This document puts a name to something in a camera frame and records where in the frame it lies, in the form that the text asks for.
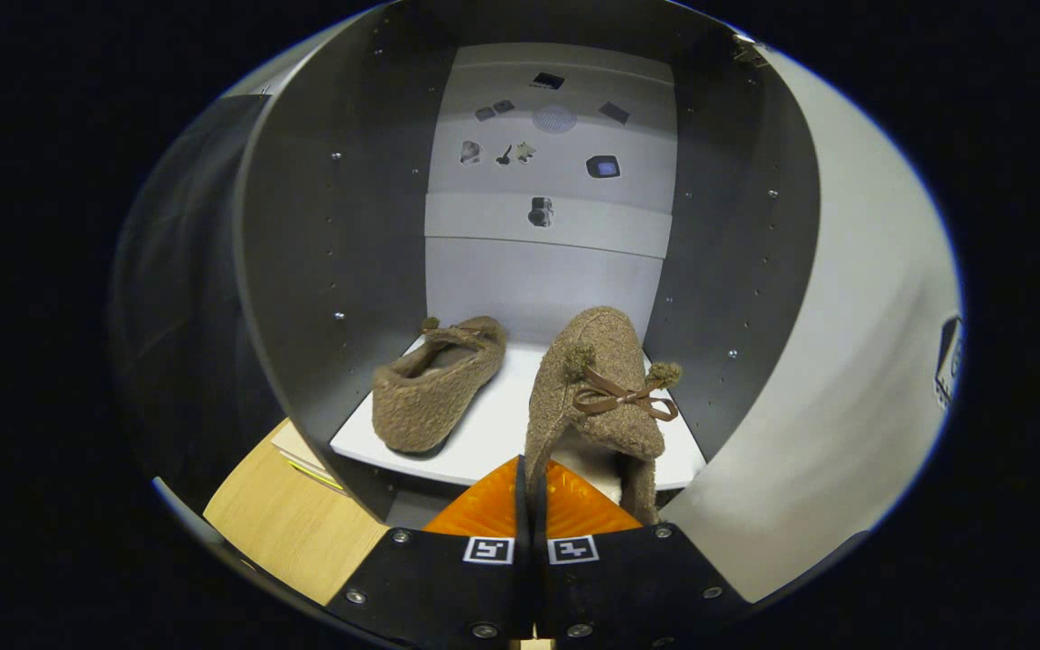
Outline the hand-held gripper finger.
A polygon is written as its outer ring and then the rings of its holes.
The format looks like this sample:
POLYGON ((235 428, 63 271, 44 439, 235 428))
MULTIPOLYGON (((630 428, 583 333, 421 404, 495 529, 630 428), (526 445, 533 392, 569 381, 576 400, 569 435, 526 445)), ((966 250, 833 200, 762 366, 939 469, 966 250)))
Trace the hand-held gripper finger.
POLYGON ((375 645, 519 645, 531 636, 532 536, 525 513, 525 460, 516 456, 480 478, 458 505, 484 499, 510 515, 499 534, 392 527, 327 602, 331 617, 375 645))
POLYGON ((709 645, 755 612, 681 527, 639 523, 558 462, 540 484, 538 636, 557 645, 709 645))

